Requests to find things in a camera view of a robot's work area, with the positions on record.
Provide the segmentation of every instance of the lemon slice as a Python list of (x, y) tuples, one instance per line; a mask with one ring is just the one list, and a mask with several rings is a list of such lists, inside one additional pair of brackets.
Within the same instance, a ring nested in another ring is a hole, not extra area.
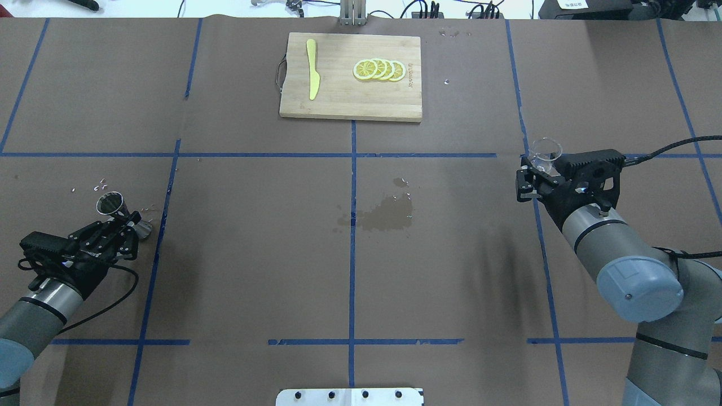
[(396, 72), (396, 65), (392, 64), (391, 61), (387, 61), (387, 60), (385, 60), (385, 59), (384, 59), (383, 61), (384, 61), (385, 64), (388, 65), (388, 68), (389, 68), (389, 69), (388, 69), (388, 71), (386, 72), (385, 75), (383, 75), (382, 77), (380, 77), (380, 78), (378, 78), (378, 79), (379, 79), (379, 80), (389, 80), (390, 78), (393, 77), (393, 73)]
[(369, 80), (376, 74), (378, 65), (372, 59), (362, 59), (354, 66), (354, 76), (359, 80)]
[(393, 65), (393, 74), (388, 78), (389, 82), (398, 82), (406, 76), (406, 65), (399, 61), (389, 61)]
[(381, 59), (381, 58), (374, 58), (371, 60), (376, 62), (376, 66), (378, 66), (378, 68), (376, 69), (376, 74), (373, 75), (373, 78), (378, 79), (382, 76), (386, 76), (386, 73), (390, 69), (389, 65), (386, 64), (386, 62), (388, 62), (388, 61), (385, 59)]

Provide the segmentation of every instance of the wet stain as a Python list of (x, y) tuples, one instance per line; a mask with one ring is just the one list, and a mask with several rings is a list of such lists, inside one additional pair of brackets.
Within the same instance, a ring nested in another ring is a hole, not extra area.
[(409, 187), (409, 181), (407, 181), (406, 178), (396, 178), (393, 180), (393, 184), (397, 185), (400, 188)]
[[(403, 230), (412, 224), (414, 211), (411, 194), (387, 196), (370, 211), (356, 213), (356, 226), (364, 231)], [(349, 227), (351, 219), (344, 214), (338, 219), (338, 225)]]

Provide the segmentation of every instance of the cutting board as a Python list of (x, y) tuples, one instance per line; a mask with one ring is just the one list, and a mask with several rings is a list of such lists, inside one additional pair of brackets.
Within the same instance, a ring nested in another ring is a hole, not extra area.
[[(309, 100), (306, 40), (316, 40), (321, 86)], [(406, 64), (399, 82), (362, 81), (353, 75), (361, 59), (383, 58)], [(420, 122), (421, 38), (391, 35), (290, 33), (281, 117)]]

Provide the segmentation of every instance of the white label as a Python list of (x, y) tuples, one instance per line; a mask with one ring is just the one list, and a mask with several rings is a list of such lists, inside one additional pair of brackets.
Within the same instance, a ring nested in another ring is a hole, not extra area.
[(557, 3), (559, 3), (559, 7), (561, 7), (562, 10), (579, 10), (589, 8), (586, 0), (557, 0)]

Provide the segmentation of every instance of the metal plate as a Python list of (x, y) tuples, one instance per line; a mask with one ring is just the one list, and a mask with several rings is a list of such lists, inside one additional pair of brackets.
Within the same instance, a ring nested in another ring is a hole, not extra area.
[(423, 406), (423, 394), (414, 388), (286, 389), (278, 394), (276, 406)]

